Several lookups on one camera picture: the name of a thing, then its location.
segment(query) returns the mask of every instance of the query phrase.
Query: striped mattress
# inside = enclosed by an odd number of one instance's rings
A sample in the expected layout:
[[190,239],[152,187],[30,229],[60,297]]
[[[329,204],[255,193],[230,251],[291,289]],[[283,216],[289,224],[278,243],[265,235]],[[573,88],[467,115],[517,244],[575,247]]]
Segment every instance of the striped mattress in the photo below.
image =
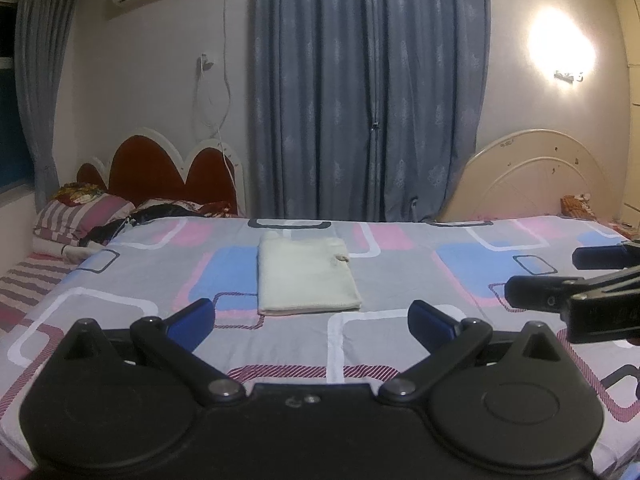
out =
[[[0,278],[0,338],[18,324],[28,325],[25,314],[76,266],[31,254]],[[29,469],[0,444],[0,480],[18,480]]]

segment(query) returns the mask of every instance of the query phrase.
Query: gray bed sheet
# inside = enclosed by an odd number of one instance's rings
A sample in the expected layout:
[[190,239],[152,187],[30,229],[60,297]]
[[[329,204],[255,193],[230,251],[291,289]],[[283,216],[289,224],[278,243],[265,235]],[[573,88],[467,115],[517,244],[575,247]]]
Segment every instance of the gray bed sheet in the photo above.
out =
[[[345,240],[361,310],[260,316],[257,246],[268,229],[294,240]],[[406,326],[409,305],[422,299],[454,317],[485,319],[497,330],[517,331],[531,319],[548,323],[603,403],[606,422],[593,461],[598,473],[611,472],[640,445],[640,348],[622,341],[569,345],[558,316],[512,309],[504,301],[504,283],[515,274],[602,274],[577,271],[573,250],[621,240],[594,222],[552,216],[438,225],[157,220],[120,234],[58,284],[29,314],[28,326],[0,340],[0,440],[33,466],[18,424],[20,403],[80,317],[93,317],[103,328],[125,328],[141,316],[166,317],[211,298],[216,328],[195,354],[248,388],[267,381],[367,381],[377,390],[427,355]],[[611,377],[619,380],[603,386]]]

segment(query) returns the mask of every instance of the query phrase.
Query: window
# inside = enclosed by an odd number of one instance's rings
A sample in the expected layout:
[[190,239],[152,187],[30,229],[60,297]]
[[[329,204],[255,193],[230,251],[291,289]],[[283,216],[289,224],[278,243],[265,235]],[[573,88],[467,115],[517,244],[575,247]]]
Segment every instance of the window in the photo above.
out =
[[15,2],[0,1],[0,192],[33,181],[15,94]]

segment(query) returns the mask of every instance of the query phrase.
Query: curtain pattern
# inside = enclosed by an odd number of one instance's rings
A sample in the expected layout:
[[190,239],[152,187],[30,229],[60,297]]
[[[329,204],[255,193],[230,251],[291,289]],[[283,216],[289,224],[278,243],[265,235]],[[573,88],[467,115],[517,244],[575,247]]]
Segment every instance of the curtain pattern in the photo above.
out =
[[475,149],[488,0],[255,0],[259,214],[432,218]]
[[22,130],[33,159],[36,209],[59,187],[53,160],[58,85],[76,0],[18,0],[15,83]]

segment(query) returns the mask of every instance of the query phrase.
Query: brown headboard panel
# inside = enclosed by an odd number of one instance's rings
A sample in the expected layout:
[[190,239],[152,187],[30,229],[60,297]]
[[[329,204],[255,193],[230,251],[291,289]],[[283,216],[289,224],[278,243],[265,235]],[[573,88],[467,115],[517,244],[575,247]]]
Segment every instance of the brown headboard panel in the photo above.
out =
[[[217,145],[217,141],[201,143],[188,160],[183,161],[165,137],[148,128],[139,128],[118,147],[108,170],[98,160],[88,162],[80,167],[77,178],[79,182],[101,186],[135,205],[150,198],[201,204],[225,200],[237,213],[236,192],[225,168],[225,155]],[[228,168],[236,180],[242,210],[242,167],[226,146],[225,153]]]

